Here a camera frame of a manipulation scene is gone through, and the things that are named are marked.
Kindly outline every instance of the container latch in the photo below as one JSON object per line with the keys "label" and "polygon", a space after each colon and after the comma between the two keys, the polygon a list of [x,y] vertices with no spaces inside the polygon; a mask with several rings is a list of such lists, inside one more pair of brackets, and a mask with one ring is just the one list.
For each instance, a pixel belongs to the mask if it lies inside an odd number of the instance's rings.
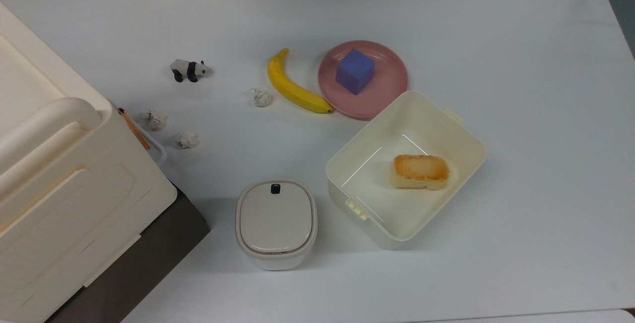
{"label": "container latch", "polygon": [[366,219],[368,219],[368,213],[365,212],[359,206],[359,204],[355,202],[355,200],[348,198],[345,203],[346,203],[346,206],[351,208],[351,210],[353,210],[353,212],[357,214],[360,219],[362,219],[363,221],[366,221]]}

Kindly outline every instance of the open plastic container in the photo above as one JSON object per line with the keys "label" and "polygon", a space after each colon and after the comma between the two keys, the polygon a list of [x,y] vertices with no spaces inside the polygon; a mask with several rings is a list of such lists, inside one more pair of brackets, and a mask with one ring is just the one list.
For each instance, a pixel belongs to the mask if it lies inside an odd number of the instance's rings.
{"label": "open plastic container", "polygon": [[[383,249],[414,237],[485,161],[485,145],[419,92],[400,95],[326,165],[332,201]],[[442,190],[395,189],[397,155],[435,155],[450,174]]]}

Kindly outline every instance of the pink plate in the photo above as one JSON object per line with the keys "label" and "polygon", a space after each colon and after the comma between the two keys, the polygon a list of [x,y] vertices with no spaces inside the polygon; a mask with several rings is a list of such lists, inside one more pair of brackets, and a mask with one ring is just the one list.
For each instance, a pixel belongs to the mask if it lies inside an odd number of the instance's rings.
{"label": "pink plate", "polygon": [[[375,61],[370,83],[357,95],[335,81],[337,65],[357,49]],[[326,54],[317,71],[317,83],[322,95],[341,113],[361,120],[371,120],[408,89],[408,72],[403,61],[384,45],[366,40],[348,41]]]}

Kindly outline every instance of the toasted bread piece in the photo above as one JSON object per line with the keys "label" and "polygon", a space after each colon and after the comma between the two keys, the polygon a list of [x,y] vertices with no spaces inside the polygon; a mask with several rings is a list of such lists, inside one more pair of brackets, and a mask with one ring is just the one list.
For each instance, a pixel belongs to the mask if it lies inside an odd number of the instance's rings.
{"label": "toasted bread piece", "polygon": [[390,183],[395,188],[439,190],[445,188],[448,177],[447,163],[437,156],[398,155],[390,171]]}

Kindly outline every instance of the large cream plastic box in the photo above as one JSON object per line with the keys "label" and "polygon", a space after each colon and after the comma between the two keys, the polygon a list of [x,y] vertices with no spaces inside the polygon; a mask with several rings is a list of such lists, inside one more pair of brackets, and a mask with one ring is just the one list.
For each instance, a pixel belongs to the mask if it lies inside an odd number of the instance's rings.
{"label": "large cream plastic box", "polygon": [[[419,92],[404,92],[329,160],[329,196],[377,245],[397,248],[414,237],[485,160],[485,145],[460,122]],[[451,170],[447,187],[393,188],[390,166],[401,154],[444,158]]]}
{"label": "large cream plastic box", "polygon": [[111,103],[0,4],[0,321],[41,323],[177,191]]}

